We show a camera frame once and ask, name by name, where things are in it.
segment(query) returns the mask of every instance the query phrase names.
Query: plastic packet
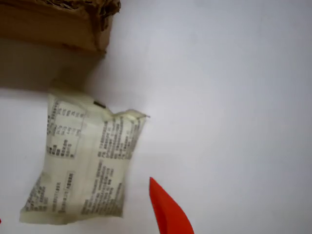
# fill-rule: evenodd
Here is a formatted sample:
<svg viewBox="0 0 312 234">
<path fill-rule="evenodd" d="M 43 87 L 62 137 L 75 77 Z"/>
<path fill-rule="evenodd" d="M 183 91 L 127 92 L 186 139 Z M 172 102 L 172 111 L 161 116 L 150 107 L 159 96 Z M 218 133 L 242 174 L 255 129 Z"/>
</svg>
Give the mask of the plastic packet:
<svg viewBox="0 0 312 234">
<path fill-rule="evenodd" d="M 125 174 L 145 119 L 134 110 L 113 114 L 63 85 L 52 88 L 44 167 L 20 222 L 122 216 Z"/>
</svg>

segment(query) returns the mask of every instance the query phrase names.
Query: sealed packet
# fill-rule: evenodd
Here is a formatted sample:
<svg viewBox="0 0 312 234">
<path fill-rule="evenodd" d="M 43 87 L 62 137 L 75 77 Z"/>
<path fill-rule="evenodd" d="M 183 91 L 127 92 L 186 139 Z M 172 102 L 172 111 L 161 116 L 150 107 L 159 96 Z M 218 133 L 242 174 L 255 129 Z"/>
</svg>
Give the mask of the sealed packet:
<svg viewBox="0 0 312 234">
<path fill-rule="evenodd" d="M 124 178 L 146 115 L 113 114 L 57 84 L 48 103 L 44 167 L 19 220 L 67 224 L 122 216 Z"/>
</svg>

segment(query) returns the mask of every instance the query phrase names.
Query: white backdrop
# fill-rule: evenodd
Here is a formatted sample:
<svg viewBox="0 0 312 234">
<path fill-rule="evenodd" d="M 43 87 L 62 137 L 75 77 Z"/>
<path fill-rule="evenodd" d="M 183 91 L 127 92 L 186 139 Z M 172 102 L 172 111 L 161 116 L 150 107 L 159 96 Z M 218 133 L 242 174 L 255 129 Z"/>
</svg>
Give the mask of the white backdrop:
<svg viewBox="0 0 312 234">
<path fill-rule="evenodd" d="M 18 221 L 60 74 L 151 116 L 123 219 Z M 157 234 L 153 176 L 196 234 L 310 234 L 311 102 L 311 0 L 124 0 L 105 60 L 0 39 L 0 233 Z"/>
</svg>

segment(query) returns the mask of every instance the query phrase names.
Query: brown cardboard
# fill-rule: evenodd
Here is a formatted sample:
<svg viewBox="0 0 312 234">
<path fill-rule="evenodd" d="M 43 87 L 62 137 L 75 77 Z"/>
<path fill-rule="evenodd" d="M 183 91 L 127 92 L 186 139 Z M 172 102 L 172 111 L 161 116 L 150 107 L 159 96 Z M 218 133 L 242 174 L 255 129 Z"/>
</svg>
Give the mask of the brown cardboard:
<svg viewBox="0 0 312 234">
<path fill-rule="evenodd" d="M 0 0 L 0 36 L 105 51 L 119 0 Z"/>
</svg>

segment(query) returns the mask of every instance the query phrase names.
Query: red object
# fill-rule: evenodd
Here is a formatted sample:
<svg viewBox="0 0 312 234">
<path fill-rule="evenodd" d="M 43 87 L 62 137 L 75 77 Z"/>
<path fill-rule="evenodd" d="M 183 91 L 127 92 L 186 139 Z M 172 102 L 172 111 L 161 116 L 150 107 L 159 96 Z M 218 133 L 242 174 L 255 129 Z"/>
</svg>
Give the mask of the red object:
<svg viewBox="0 0 312 234">
<path fill-rule="evenodd" d="M 183 210 L 153 178 L 150 178 L 150 198 L 160 234 L 194 234 Z"/>
</svg>

